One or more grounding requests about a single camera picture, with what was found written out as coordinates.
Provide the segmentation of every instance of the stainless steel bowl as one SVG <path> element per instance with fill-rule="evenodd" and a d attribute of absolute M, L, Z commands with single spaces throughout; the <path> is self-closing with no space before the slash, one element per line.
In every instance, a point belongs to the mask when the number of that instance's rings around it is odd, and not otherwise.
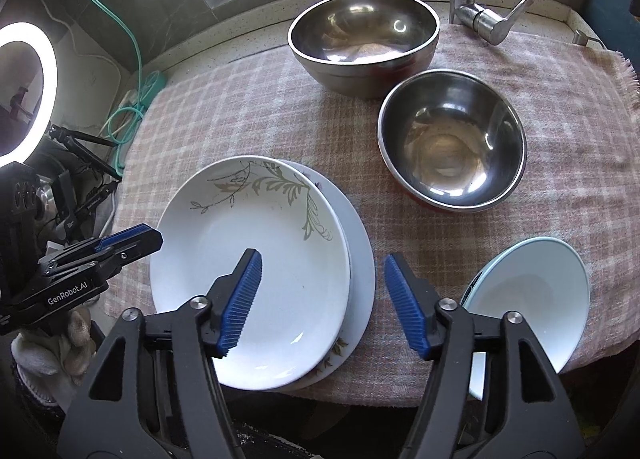
<path fill-rule="evenodd" d="M 316 81 L 347 96 L 381 98 L 424 71 L 440 36 L 420 0 L 323 0 L 289 28 L 289 47 Z"/>
<path fill-rule="evenodd" d="M 511 103 L 471 74 L 434 69 L 386 97 L 378 145 L 410 194 L 449 212 L 478 212 L 520 182 L 527 141 Z"/>

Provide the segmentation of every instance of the plate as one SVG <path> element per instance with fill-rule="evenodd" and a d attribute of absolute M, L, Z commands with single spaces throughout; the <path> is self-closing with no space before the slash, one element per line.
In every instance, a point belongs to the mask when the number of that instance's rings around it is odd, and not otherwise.
<path fill-rule="evenodd" d="M 351 260 L 351 286 L 347 311 L 340 333 L 330 352 L 307 373 L 293 383 L 277 389 L 280 392 L 295 391 L 326 378 L 342 365 L 358 345 L 369 324 L 376 295 L 376 264 L 367 230 L 350 200 L 335 184 L 321 173 L 300 163 L 285 161 L 299 170 L 322 192 L 329 201 L 347 239 Z"/>
<path fill-rule="evenodd" d="M 340 222 L 300 172 L 263 156 L 213 163 L 175 194 L 151 257 L 158 312 L 205 294 L 246 248 L 262 254 L 262 281 L 238 345 L 213 360 L 220 383 L 276 389 L 301 378 L 334 345 L 349 298 Z"/>
<path fill-rule="evenodd" d="M 502 318 L 520 312 L 559 372 L 584 331 L 591 288 L 575 249 L 551 237 L 517 243 L 485 265 L 468 286 L 462 306 Z M 485 354 L 475 353 L 469 392 L 482 398 Z"/>

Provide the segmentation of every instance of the checkered cloth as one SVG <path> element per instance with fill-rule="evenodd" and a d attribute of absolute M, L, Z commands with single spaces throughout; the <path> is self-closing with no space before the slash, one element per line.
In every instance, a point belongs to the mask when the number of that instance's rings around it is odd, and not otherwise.
<path fill-rule="evenodd" d="M 460 299 L 491 258 L 529 237 L 571 244 L 591 280 L 587 327 L 567 368 L 612 355 L 640 331 L 640 102 L 620 54 L 511 32 L 492 47 L 443 26 L 432 67 L 476 74 L 517 109 L 529 160 L 504 203 L 477 214 L 441 214 L 411 200 L 376 142 L 380 101 L 329 92 L 284 46 L 168 87 L 154 100 L 127 158 L 114 231 L 157 226 L 174 192 L 224 157 L 299 161 L 331 179 L 369 233 L 378 268 L 369 326 L 349 359 L 298 394 L 336 403 L 410 407 L 430 371 L 409 350 L 382 280 L 402 251 L 416 275 Z M 106 309 L 154 312 L 148 259 L 111 281 Z"/>

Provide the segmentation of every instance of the metal bolt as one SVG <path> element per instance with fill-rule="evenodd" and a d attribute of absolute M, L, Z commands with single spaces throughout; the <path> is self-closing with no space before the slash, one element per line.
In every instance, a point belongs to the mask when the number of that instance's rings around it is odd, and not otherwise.
<path fill-rule="evenodd" d="M 517 311 L 509 311 L 507 313 L 507 320 L 512 324 L 521 324 L 524 318 Z"/>
<path fill-rule="evenodd" d="M 206 296 L 196 296 L 189 301 L 189 305 L 194 309 L 202 309 L 207 306 L 209 300 Z"/>
<path fill-rule="evenodd" d="M 457 302 L 452 298 L 443 298 L 438 302 L 438 305 L 444 311 L 455 311 L 456 307 L 458 307 Z"/>
<path fill-rule="evenodd" d="M 136 309 L 135 307 L 129 307 L 129 309 L 125 309 L 122 313 L 122 319 L 126 320 L 127 322 L 131 322 L 132 320 L 138 318 L 138 315 L 140 315 L 140 311 L 138 309 Z"/>

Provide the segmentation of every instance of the white ring light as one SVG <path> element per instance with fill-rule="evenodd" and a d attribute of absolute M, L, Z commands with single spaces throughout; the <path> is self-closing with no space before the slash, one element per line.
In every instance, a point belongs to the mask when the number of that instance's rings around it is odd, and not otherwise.
<path fill-rule="evenodd" d="M 0 168 L 12 161 L 23 163 L 35 150 L 49 125 L 58 85 L 56 55 L 49 38 L 41 29 L 26 22 L 17 22 L 3 27 L 0 29 L 0 47 L 9 42 L 25 42 L 38 54 L 42 65 L 42 99 L 26 137 L 11 152 L 0 155 Z"/>

